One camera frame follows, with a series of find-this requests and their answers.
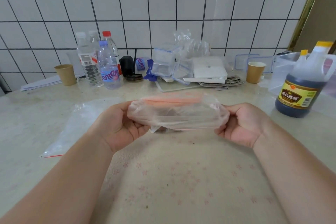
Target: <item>yellow label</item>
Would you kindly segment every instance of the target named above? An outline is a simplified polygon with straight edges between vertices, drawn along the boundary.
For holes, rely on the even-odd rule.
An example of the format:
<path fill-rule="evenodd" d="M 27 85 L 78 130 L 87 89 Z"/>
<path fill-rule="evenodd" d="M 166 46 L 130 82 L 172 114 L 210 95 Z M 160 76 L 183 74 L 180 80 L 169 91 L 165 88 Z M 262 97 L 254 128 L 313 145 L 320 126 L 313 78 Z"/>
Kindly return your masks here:
<path fill-rule="evenodd" d="M 289 81 L 285 81 L 278 100 L 290 107 L 307 109 L 319 89 L 303 87 Z"/>

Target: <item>person's left hand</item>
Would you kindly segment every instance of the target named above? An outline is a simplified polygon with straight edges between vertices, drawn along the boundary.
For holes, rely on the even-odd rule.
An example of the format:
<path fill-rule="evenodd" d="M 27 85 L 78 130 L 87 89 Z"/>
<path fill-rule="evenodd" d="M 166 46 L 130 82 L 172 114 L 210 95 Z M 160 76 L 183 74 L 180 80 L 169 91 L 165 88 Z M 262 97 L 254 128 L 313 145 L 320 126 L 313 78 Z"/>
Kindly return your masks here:
<path fill-rule="evenodd" d="M 150 126 L 141 125 L 127 117 L 131 103 L 132 101 L 128 101 L 110 106 L 99 115 L 87 133 L 105 140 L 113 153 L 143 136 Z"/>

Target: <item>red bottle cap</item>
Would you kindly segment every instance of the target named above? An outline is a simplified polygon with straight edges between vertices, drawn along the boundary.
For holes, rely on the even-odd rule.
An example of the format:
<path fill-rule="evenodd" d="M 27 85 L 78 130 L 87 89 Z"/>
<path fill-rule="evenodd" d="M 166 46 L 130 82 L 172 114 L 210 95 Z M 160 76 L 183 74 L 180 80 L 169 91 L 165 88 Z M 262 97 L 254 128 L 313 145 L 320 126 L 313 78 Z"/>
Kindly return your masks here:
<path fill-rule="evenodd" d="M 111 32 L 110 31 L 103 31 L 103 36 L 105 36 L 105 37 L 111 36 Z"/>

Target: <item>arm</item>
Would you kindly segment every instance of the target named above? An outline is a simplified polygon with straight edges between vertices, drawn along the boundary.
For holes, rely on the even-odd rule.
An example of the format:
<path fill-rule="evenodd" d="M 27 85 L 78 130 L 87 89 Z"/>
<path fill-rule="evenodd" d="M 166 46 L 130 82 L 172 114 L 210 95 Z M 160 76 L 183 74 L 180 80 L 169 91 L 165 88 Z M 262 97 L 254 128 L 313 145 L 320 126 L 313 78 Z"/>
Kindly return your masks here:
<path fill-rule="evenodd" d="M 226 108 L 229 122 L 215 133 L 253 148 L 289 221 L 334 223 L 336 175 L 257 107 Z"/>
<path fill-rule="evenodd" d="M 130 103 L 103 112 L 0 223 L 88 223 L 113 154 L 149 129 L 127 118 Z"/>

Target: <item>forearm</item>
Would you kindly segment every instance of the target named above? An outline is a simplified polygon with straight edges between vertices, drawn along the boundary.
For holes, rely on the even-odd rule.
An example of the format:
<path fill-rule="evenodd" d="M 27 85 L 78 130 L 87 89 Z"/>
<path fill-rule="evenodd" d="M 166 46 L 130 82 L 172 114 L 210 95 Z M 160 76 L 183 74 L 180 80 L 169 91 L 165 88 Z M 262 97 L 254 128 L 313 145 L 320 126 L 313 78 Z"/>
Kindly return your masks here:
<path fill-rule="evenodd" d="M 112 156 L 85 134 L 0 223 L 88 223 Z"/>
<path fill-rule="evenodd" d="M 253 148 L 292 224 L 334 223 L 336 175 L 274 123 Z"/>

